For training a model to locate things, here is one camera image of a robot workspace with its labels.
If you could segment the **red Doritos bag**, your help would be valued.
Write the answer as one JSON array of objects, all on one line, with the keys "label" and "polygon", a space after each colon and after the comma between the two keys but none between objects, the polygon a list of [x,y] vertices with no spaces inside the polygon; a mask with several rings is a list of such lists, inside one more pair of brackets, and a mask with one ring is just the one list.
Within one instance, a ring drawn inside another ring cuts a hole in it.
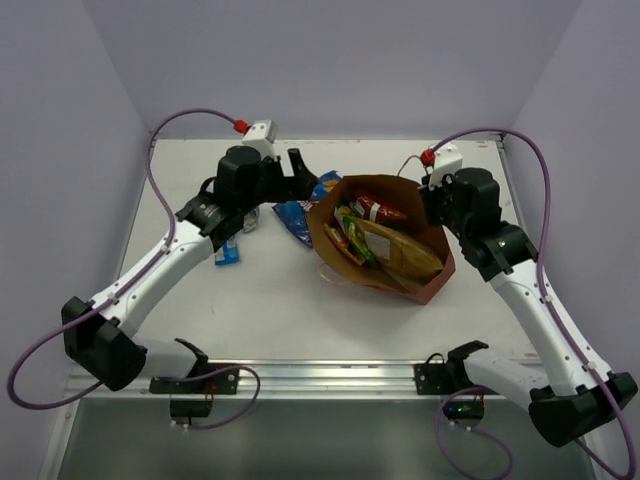
[{"label": "red Doritos bag", "polygon": [[354,193],[351,209],[359,218],[382,225],[404,222],[408,219],[405,213],[364,190],[357,190]]}]

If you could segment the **tan chips bag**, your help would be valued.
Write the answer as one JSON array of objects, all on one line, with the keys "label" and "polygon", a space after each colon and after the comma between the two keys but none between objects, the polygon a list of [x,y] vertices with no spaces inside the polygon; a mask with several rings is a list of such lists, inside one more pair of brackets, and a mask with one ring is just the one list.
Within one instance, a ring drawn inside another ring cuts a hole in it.
[{"label": "tan chips bag", "polygon": [[364,219],[354,222],[376,260],[399,277],[427,284],[444,269],[431,247],[408,234]]}]

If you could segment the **green yellow snack packet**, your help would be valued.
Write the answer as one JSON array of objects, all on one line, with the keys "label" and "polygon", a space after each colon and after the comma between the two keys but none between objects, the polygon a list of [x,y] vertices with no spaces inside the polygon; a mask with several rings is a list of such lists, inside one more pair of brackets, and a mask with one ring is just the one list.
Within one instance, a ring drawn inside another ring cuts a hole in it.
[{"label": "green yellow snack packet", "polygon": [[357,266],[379,268],[380,264],[366,244],[364,232],[356,224],[355,213],[345,204],[334,208],[334,223],[323,224],[332,244]]}]

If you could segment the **blue Oreo packet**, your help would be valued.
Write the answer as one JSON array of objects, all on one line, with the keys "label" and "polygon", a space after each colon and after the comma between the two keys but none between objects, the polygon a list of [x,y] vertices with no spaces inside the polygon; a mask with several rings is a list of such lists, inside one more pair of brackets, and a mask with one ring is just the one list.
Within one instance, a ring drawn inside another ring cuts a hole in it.
[{"label": "blue Oreo packet", "polygon": [[226,240],[215,252],[214,263],[216,266],[234,265],[240,262],[239,249],[235,236]]}]

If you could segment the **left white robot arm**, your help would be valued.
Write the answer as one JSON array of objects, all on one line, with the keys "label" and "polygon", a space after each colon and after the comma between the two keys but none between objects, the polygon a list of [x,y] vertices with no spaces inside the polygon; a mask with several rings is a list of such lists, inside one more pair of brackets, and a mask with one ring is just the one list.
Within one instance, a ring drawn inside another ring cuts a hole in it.
[{"label": "left white robot arm", "polygon": [[233,146],[220,159],[215,177],[170,215],[165,237],[120,279],[90,300],[70,299],[62,308],[67,355],[112,391],[139,376],[170,378],[185,392],[201,390],[206,355],[182,339],[143,340],[137,332],[180,280],[212,257],[263,203],[307,200],[318,183],[298,149],[287,152],[292,175],[279,158],[250,146]]}]

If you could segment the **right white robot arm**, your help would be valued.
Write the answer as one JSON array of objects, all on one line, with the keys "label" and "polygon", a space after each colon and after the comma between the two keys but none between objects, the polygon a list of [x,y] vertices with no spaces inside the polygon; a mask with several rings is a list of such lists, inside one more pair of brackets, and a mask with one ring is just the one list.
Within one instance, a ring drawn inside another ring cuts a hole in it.
[{"label": "right white robot arm", "polygon": [[425,376],[457,392],[482,386],[528,412],[538,433],[565,446],[612,421],[638,386],[628,372],[615,373],[588,345],[537,273],[538,252],[525,231],[502,219],[500,187],[477,167],[425,175],[419,187],[426,218],[458,240],[464,258],[515,315],[544,368],[541,375],[474,340],[447,354]]}]

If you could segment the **blue Doritos bag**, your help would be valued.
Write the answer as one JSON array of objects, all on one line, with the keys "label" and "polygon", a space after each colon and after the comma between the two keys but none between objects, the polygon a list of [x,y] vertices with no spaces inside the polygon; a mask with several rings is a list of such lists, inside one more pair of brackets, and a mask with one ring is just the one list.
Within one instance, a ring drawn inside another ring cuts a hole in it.
[{"label": "blue Doritos bag", "polygon": [[318,184],[308,200],[276,203],[272,210],[282,225],[297,240],[308,248],[313,246],[307,224],[307,213],[322,200],[342,179],[336,170],[328,171],[318,178]]}]

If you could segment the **red brown paper bag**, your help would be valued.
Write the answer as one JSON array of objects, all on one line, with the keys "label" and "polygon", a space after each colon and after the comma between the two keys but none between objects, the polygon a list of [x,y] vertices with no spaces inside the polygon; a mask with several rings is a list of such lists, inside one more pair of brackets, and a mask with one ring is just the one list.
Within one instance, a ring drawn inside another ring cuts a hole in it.
[{"label": "red brown paper bag", "polygon": [[[405,213],[408,217],[406,221],[383,226],[408,234],[418,242],[431,247],[440,257],[444,263],[444,269],[429,283],[421,284],[403,279],[380,263],[379,268],[367,265],[357,266],[332,244],[324,233],[323,224],[335,222],[333,211],[339,204],[345,204],[351,209],[351,202],[357,190],[367,191]],[[455,272],[454,258],[444,229],[432,227],[427,223],[419,184],[400,176],[359,175],[343,177],[307,213],[307,224],[316,253],[347,283],[399,293],[420,304],[426,304]]]}]

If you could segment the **small blue white snack packet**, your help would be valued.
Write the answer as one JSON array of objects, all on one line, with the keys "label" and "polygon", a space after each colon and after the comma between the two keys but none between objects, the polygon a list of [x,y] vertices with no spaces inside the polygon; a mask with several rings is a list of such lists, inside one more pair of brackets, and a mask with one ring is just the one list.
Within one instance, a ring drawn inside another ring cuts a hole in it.
[{"label": "small blue white snack packet", "polygon": [[250,233],[258,228],[260,217],[260,208],[256,207],[250,210],[245,216],[243,221],[242,231],[244,233]]}]

